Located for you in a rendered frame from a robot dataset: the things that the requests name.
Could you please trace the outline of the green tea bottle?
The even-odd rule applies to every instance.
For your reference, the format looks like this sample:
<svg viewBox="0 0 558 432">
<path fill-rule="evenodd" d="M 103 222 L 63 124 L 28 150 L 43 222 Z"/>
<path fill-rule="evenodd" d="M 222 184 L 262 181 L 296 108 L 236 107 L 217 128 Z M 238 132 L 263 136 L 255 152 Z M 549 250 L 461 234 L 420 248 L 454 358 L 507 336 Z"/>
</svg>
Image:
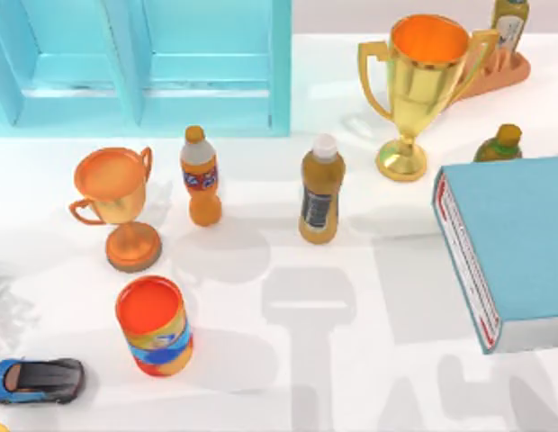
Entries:
<svg viewBox="0 0 558 432">
<path fill-rule="evenodd" d="M 490 162 L 522 158 L 519 146 L 522 130 L 515 124 L 505 123 L 499 126 L 497 134 L 484 141 L 477 149 L 474 162 Z"/>
</svg>

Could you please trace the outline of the tall green bottle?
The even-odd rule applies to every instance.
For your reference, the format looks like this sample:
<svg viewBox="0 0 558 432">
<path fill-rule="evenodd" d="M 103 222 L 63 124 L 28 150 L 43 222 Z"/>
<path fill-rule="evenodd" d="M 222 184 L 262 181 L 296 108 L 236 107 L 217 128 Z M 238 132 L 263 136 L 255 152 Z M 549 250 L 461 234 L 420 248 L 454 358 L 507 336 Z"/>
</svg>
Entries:
<svg viewBox="0 0 558 432">
<path fill-rule="evenodd" d="M 528 0 L 495 0 L 491 28 L 499 32 L 499 47 L 515 52 L 527 23 Z"/>
</svg>

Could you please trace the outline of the blue book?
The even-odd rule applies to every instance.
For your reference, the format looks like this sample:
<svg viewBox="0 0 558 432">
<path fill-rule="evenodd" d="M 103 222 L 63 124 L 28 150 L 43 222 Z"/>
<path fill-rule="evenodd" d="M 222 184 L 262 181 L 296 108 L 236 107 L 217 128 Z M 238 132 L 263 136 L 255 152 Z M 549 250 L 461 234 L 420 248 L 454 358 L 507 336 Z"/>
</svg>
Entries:
<svg viewBox="0 0 558 432">
<path fill-rule="evenodd" d="M 483 353 L 558 347 L 558 156 L 442 166 L 432 205 Z"/>
</svg>

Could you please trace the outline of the orange can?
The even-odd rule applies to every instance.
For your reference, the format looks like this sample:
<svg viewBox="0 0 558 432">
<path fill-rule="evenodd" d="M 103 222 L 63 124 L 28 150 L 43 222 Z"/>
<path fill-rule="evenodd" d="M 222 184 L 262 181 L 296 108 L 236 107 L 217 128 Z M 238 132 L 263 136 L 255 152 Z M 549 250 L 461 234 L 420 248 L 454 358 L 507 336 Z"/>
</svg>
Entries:
<svg viewBox="0 0 558 432">
<path fill-rule="evenodd" d="M 136 365 L 145 374 L 167 377 L 182 371 L 193 354 L 193 333 L 178 286 L 159 275 L 128 283 L 115 315 Z"/>
</svg>

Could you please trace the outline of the blue and black toy car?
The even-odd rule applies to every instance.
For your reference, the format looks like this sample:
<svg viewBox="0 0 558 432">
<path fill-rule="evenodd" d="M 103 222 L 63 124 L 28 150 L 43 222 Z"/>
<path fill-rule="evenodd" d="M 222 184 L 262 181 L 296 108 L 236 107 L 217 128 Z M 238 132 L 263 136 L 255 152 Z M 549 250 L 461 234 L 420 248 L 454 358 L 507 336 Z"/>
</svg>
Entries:
<svg viewBox="0 0 558 432">
<path fill-rule="evenodd" d="M 73 358 L 0 361 L 0 404 L 68 404 L 85 385 L 85 369 Z"/>
</svg>

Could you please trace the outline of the light blue rack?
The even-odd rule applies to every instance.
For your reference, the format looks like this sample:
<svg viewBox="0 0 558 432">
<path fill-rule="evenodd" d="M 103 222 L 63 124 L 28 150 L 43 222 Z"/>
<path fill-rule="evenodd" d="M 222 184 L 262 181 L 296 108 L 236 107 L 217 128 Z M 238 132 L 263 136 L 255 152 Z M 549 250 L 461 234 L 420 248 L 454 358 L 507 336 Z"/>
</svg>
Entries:
<svg viewBox="0 0 558 432">
<path fill-rule="evenodd" d="M 0 0 L 0 137 L 285 136 L 292 0 Z"/>
</svg>

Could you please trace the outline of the large gold trophy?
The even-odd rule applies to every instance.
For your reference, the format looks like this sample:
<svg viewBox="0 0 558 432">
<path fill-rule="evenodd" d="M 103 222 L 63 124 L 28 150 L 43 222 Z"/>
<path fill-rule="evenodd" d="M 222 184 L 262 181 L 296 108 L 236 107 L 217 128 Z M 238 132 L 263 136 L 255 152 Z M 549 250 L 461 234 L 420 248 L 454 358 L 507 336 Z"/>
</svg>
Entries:
<svg viewBox="0 0 558 432">
<path fill-rule="evenodd" d="M 496 30 L 468 32 L 442 15 L 420 13 L 397 21 L 388 41 L 358 45 L 358 75 L 364 96 L 399 133 L 375 158 L 384 176 L 414 182 L 426 173 L 427 156 L 416 143 L 417 136 L 471 86 L 498 41 Z M 387 65 L 388 110 L 372 92 L 370 57 Z"/>
</svg>

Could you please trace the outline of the amber bottle with white cap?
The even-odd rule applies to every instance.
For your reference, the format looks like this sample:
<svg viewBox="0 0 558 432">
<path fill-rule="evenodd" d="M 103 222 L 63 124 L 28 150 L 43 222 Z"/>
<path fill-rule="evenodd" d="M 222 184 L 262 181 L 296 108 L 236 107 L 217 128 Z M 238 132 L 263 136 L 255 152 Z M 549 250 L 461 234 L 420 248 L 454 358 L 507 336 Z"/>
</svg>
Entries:
<svg viewBox="0 0 558 432">
<path fill-rule="evenodd" d="M 320 135 L 301 162 L 303 198 L 299 232 L 316 245 L 329 243 L 337 234 L 339 193 L 346 164 L 338 144 L 328 134 Z"/>
</svg>

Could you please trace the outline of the salmon-coloured rack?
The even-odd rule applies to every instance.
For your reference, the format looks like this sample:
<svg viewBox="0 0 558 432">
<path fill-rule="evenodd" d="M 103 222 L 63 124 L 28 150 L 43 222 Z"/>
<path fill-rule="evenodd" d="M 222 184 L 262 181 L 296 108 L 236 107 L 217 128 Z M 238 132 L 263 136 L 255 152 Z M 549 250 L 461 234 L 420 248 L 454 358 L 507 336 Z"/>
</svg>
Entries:
<svg viewBox="0 0 558 432">
<path fill-rule="evenodd" d="M 456 101 L 519 84 L 529 77 L 530 72 L 531 65 L 521 53 L 495 49 L 472 85 Z"/>
</svg>

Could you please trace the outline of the orange soda bottle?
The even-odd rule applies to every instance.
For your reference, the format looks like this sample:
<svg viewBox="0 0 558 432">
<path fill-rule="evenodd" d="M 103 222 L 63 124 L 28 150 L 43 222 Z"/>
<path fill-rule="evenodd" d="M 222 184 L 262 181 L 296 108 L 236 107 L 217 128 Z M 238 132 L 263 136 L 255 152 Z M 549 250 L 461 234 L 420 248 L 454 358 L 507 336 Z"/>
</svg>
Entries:
<svg viewBox="0 0 558 432">
<path fill-rule="evenodd" d="M 190 194 L 189 214 L 193 223 L 202 227 L 218 223 L 222 208 L 218 196 L 216 151 L 201 126 L 192 125 L 185 129 L 180 165 L 184 185 Z"/>
</svg>

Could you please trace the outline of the small orange trophy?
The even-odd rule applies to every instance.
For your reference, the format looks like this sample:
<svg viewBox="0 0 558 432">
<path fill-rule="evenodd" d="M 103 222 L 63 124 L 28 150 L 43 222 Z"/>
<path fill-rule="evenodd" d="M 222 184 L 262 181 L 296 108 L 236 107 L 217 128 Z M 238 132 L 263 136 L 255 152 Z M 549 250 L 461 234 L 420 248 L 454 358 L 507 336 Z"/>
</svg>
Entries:
<svg viewBox="0 0 558 432">
<path fill-rule="evenodd" d="M 151 225 L 140 222 L 146 203 L 153 162 L 151 148 L 101 148 L 76 167 L 74 184 L 82 199 L 69 205 L 85 225 L 113 225 L 105 241 L 109 263 L 125 273 L 151 267 L 159 258 L 161 238 Z"/>
</svg>

